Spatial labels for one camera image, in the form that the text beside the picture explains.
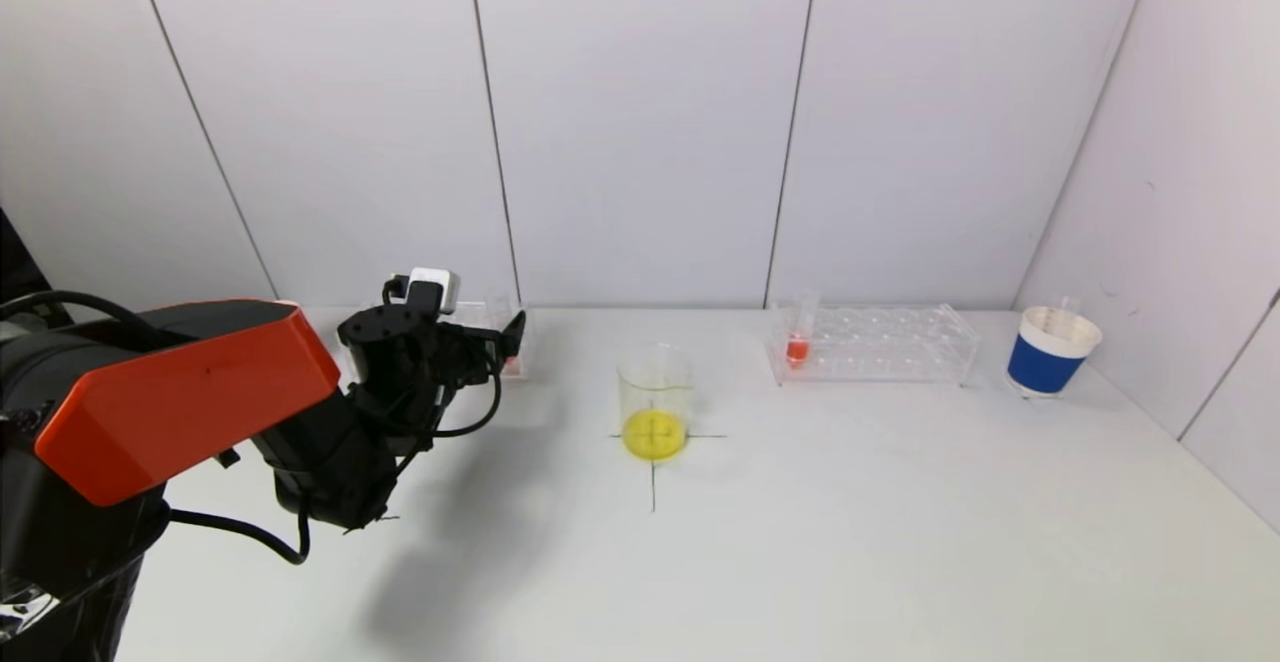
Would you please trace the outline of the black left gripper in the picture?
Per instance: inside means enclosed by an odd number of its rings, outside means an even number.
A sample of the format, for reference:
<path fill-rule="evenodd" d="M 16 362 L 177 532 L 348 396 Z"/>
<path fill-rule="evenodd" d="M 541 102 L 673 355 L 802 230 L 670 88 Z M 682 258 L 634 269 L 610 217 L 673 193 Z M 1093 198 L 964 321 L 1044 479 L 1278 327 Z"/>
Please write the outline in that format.
<path fill-rule="evenodd" d="M 499 376 L 504 362 L 520 356 L 525 328 L 524 310 L 499 333 L 438 323 L 438 380 L 449 385 L 481 385 Z"/>

